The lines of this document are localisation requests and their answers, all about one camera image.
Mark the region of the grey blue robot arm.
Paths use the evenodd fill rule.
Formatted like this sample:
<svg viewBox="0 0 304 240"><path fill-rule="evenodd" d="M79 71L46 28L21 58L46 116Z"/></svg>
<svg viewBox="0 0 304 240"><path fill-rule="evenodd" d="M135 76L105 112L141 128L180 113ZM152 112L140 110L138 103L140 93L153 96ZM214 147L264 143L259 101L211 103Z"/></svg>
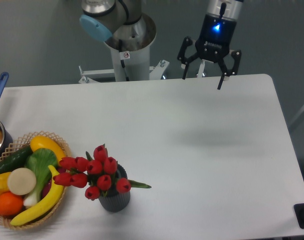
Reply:
<svg viewBox="0 0 304 240"><path fill-rule="evenodd" d="M238 72L241 51L231 50L241 0L211 0L197 40L184 38L177 59L186 78L190 64L202 61L197 77L204 75L205 62L218 64L221 78L218 89L230 76ZM118 82L161 80L169 62L161 60L150 66L150 46L156 38L155 22L142 12L140 0L84 0L80 25L94 40L109 49L113 74Z"/></svg>

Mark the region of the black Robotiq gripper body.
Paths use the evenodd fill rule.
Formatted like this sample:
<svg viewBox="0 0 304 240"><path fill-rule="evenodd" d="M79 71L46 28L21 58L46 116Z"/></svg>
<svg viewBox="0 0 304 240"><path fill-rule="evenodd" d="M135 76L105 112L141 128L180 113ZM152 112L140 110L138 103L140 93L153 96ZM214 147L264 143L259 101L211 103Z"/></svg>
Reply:
<svg viewBox="0 0 304 240"><path fill-rule="evenodd" d="M230 42L236 28L233 19L206 14L195 48L200 59L219 62L229 54Z"/></svg>

